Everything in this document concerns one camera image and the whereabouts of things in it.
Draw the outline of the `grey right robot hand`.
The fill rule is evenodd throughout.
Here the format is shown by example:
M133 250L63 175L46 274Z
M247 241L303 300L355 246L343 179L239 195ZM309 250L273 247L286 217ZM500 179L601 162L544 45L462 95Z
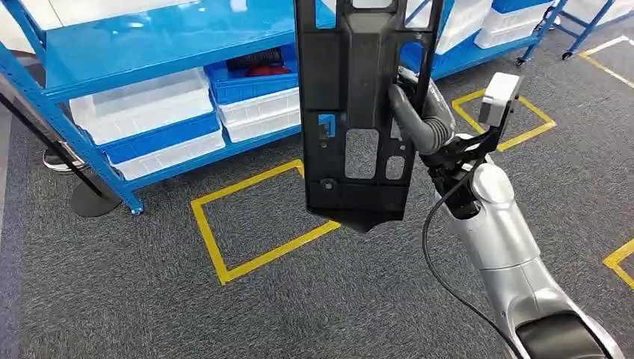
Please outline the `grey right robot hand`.
M401 134L413 142L419 154L430 156L454 138L455 118L432 80L428 84L423 109L415 110L407 91L416 90L417 85L418 75L400 66L397 82L388 90L390 108Z

